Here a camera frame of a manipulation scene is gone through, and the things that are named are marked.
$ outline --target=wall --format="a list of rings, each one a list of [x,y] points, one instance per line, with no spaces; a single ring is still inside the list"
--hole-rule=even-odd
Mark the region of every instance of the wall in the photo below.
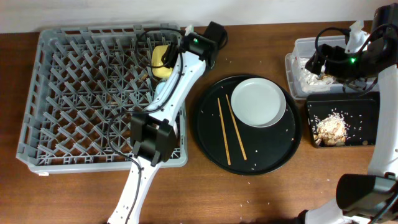
[[[2,0],[0,32],[137,22],[205,26],[371,20],[394,0]]]

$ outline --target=wooden tabletop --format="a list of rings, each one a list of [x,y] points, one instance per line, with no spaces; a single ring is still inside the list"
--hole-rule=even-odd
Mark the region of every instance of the wooden tabletop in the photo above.
[[[186,99],[188,123],[201,93],[232,74],[261,75],[288,90],[284,59],[295,40],[315,37],[326,27],[350,24],[227,27],[229,43],[220,52],[216,68],[196,82]],[[38,36],[0,35],[0,220],[104,223],[118,203],[128,171],[39,177],[15,158]],[[141,223],[267,222],[323,205],[335,196],[343,174],[366,173],[374,148],[316,149],[307,127],[304,124],[300,147],[286,165],[270,174],[246,177],[209,161],[188,125],[188,163],[157,173],[141,210]]]

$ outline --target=wooden chopstick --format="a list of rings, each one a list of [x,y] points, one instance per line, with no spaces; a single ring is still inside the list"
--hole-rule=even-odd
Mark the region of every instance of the wooden chopstick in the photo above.
[[[229,103],[228,95],[225,94],[225,97],[226,97],[226,101],[228,102],[229,112],[231,112],[232,122],[234,123],[236,135],[238,136],[239,145],[241,146],[243,159],[244,159],[244,160],[247,160],[246,153],[245,153],[244,148],[243,148],[243,143],[242,143],[241,135],[239,134],[239,130],[238,130],[238,126],[236,125],[234,113],[232,112],[231,104]]]
[[[229,151],[228,151],[228,143],[226,141],[226,134],[225,134],[225,127],[224,127],[224,119],[223,119],[223,112],[221,110],[220,99],[218,100],[218,109],[220,111],[220,118],[221,118],[221,127],[223,128],[223,136],[224,136],[224,144],[225,144],[225,152],[226,152],[226,159],[228,160],[228,165],[231,165],[231,159],[229,158]]]

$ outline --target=clear plastic container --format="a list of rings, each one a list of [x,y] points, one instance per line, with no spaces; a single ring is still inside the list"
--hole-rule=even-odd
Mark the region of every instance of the clear plastic container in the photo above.
[[[344,36],[320,37],[319,45],[328,44],[332,47],[346,47]],[[309,85],[303,78],[300,63],[301,58],[311,58],[315,53],[315,38],[297,39],[294,44],[293,53],[287,54],[285,58],[286,76],[289,84],[290,94],[295,100],[305,100],[310,94],[342,93],[343,84]],[[374,79],[368,79],[366,86],[370,86]],[[376,85],[373,91],[379,91]],[[347,93],[355,90],[346,88]]]

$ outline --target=dish rack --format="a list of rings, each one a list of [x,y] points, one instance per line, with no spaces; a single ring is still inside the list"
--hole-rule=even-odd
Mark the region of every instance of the dish rack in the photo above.
[[[115,154],[106,131],[121,111],[142,110],[163,81],[142,67],[134,46],[151,27],[176,24],[49,29],[41,32],[16,157],[39,175],[129,170]],[[140,57],[151,61],[157,45],[179,44],[171,30],[150,32],[138,43]],[[111,144],[132,157],[130,115],[110,130]],[[185,105],[177,125],[179,146],[163,167],[187,162]]]

